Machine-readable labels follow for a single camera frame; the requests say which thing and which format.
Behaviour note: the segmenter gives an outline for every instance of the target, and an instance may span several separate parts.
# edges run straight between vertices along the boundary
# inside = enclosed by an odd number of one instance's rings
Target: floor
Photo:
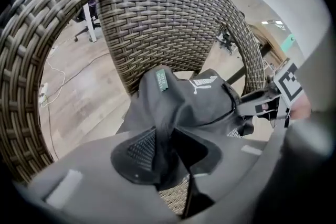
[[[85,22],[71,21],[62,31],[55,42],[55,50],[48,56],[41,81],[42,84],[48,83],[46,95],[50,103],[51,131],[46,102],[39,109],[41,128],[55,160],[81,143],[114,135],[130,104],[109,56],[101,29],[95,29],[96,42],[89,41],[88,33],[80,35],[78,41],[74,42],[75,33],[84,27]],[[212,68],[223,79],[228,79],[243,66],[238,56],[238,52],[230,56],[215,44],[203,70]],[[177,75],[188,78],[190,73],[179,72]],[[63,80],[66,83],[58,90]],[[233,87],[241,94],[244,78],[234,83]],[[245,138],[268,140],[272,132],[269,121],[255,117],[254,125],[254,133]],[[50,134],[55,150],[52,148]]]

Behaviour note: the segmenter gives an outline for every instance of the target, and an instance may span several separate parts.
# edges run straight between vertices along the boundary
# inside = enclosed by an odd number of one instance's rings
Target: green tag
[[[156,72],[156,79],[158,81],[160,91],[168,89],[168,83],[166,74],[164,73],[164,69],[160,69],[159,71]]]

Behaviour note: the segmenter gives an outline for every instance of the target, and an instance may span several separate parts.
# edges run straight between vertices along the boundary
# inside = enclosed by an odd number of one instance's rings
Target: puma logo
[[[194,94],[197,94],[197,89],[209,89],[211,88],[211,85],[205,85],[204,84],[209,84],[215,81],[217,79],[217,76],[211,76],[209,79],[195,79],[194,83],[190,80],[189,82],[191,85],[194,87]]]

